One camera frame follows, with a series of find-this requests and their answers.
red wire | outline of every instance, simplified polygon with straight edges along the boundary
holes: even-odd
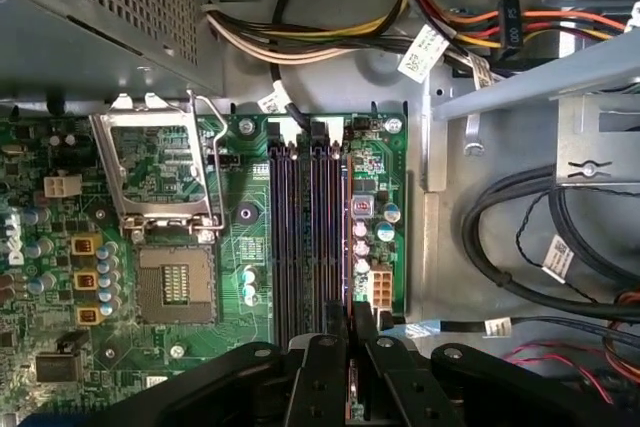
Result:
[[[574,363],[571,360],[567,359],[566,357],[563,357],[563,356],[558,355],[558,354],[545,354],[542,357],[530,357],[528,359],[513,359],[511,362],[513,362],[516,365],[519,365],[519,364],[527,364],[527,363],[532,363],[532,362],[542,362],[542,361],[545,361],[545,360],[555,360],[555,361],[558,361],[558,362],[562,362],[563,364],[569,365],[569,366],[573,367],[574,369],[577,369],[589,382],[591,382],[591,384],[596,388],[596,390],[598,391],[600,396],[605,400],[605,402],[607,402],[608,404],[613,404],[613,399],[607,393],[607,391],[604,389],[604,387],[602,387],[602,385],[600,385],[600,383],[596,380],[596,378],[593,376],[593,374],[591,374],[585,368],[580,367],[576,363]]]

black cable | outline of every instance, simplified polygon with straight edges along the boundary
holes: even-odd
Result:
[[[479,199],[476,205],[464,216],[462,222],[462,244],[467,257],[485,277],[497,286],[530,302],[585,317],[615,319],[623,322],[640,320],[640,306],[594,305],[537,292],[515,281],[511,274],[498,269],[487,257],[480,241],[480,219],[482,214],[487,209],[503,202],[545,192],[549,189],[549,182],[548,177],[543,177],[528,184],[516,186]]]
[[[518,253],[520,254],[520,256],[528,264],[533,265],[534,267],[539,267],[541,269],[544,269],[544,265],[542,265],[539,262],[535,262],[534,260],[532,260],[526,254],[526,252],[524,251],[524,248],[522,247],[522,234],[524,234],[524,231],[527,228],[527,225],[529,224],[529,221],[531,220],[531,214],[533,214],[533,209],[535,209],[536,205],[538,205],[538,203],[542,199],[544,199],[547,195],[549,195],[549,192],[543,192],[543,193],[539,194],[537,197],[535,197],[533,199],[531,204],[529,204],[529,207],[527,207],[527,210],[525,211],[524,217],[522,218],[522,223],[520,224],[520,227],[518,228],[518,231],[516,232],[516,248],[518,249]],[[564,279],[563,285],[565,285],[569,289],[573,290],[579,296],[587,299],[589,302],[593,302],[594,304],[598,303],[598,301],[596,299],[594,299],[589,294],[587,294],[586,292],[582,291],[581,289],[579,289],[578,287],[573,285],[567,279]]]
[[[579,330],[587,334],[596,335],[598,337],[609,337],[613,341],[628,345],[634,349],[640,349],[640,336],[629,332],[610,329],[603,325],[586,322],[579,319],[568,319],[555,316],[533,316],[533,317],[512,317],[511,325],[518,325],[529,322],[543,322],[547,324],[560,325],[573,330]],[[440,322],[440,332],[448,333],[484,333],[486,326],[483,321],[464,322],[455,320],[443,320]]]
[[[278,0],[276,2],[276,7],[273,10],[273,16],[271,17],[271,23],[282,23],[284,10],[286,9],[289,1],[290,0]],[[273,82],[282,80],[282,72],[280,71],[280,66],[278,64],[270,64],[269,71],[271,72],[271,80]],[[294,102],[288,103],[284,108],[303,130],[307,132],[311,131],[311,121],[306,115],[300,112],[300,109],[298,109],[298,106]]]
[[[604,258],[580,235],[569,213],[565,190],[554,190],[549,194],[549,210],[558,235],[586,265],[621,286],[634,289],[640,285],[640,276]]]

sticker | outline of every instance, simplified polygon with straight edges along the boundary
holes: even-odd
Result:
[[[565,283],[567,271],[573,260],[573,252],[559,235],[554,235],[547,256],[542,262],[542,270],[561,284]]]
[[[627,26],[624,31],[629,32],[630,30],[637,29],[638,27],[640,27],[640,2],[633,4],[633,8],[631,9],[631,18],[627,22]]]
[[[476,86],[476,90],[493,85],[493,74],[491,73],[491,66],[489,62],[487,62],[487,59],[473,52],[469,52],[469,60],[471,61],[471,68],[473,69],[473,83]]]
[[[425,24],[404,54],[398,72],[422,84],[448,45],[447,39]]]
[[[156,375],[156,376],[148,375],[147,378],[145,379],[145,385],[147,386],[147,389],[148,389],[149,387],[153,387],[154,385],[161,384],[168,378],[169,377],[164,377],[162,375]]]
[[[269,95],[258,101],[258,107],[265,114],[284,114],[284,108],[278,105],[278,94],[271,92]]]
[[[511,318],[503,317],[501,319],[492,319],[484,321],[484,328],[487,332],[485,338],[492,337],[511,337],[512,326]]]

orange wire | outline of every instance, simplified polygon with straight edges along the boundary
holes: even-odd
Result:
[[[530,10],[524,13],[525,17],[578,17],[582,19],[595,20],[603,24],[610,25],[618,30],[624,31],[625,26],[615,20],[607,19],[601,15],[592,14],[590,12],[573,11],[573,10]]]

green circuit board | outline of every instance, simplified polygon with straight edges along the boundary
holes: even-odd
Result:
[[[348,124],[353,116],[341,117]],[[250,135],[240,133],[244,119],[255,125]],[[367,240],[375,262],[392,267],[393,311],[401,314],[406,220],[394,225],[393,242],[382,242],[376,228],[383,205],[404,213],[406,135],[386,132],[385,119],[372,116],[375,128],[345,138],[345,148],[354,182],[366,181],[354,195],[376,199]],[[228,122],[220,186],[227,228],[213,245],[177,229],[150,234],[140,246],[121,237],[87,119],[0,120],[0,413],[20,419],[98,410],[238,345],[273,341],[267,117],[234,115]],[[199,129],[206,150],[220,126],[204,116]],[[204,195],[182,128],[123,129],[114,139],[131,200],[193,202]],[[82,176],[78,195],[45,195],[45,178],[61,172]],[[207,178],[217,209],[212,166]],[[240,215],[247,206],[255,208],[250,222]],[[22,261],[9,262],[18,238]],[[106,274],[96,271],[97,250],[107,256]],[[11,289],[1,282],[7,274]],[[356,276],[354,297],[366,299],[366,276]],[[104,314],[104,303],[113,312]],[[61,347],[68,333],[84,334],[73,355]]]

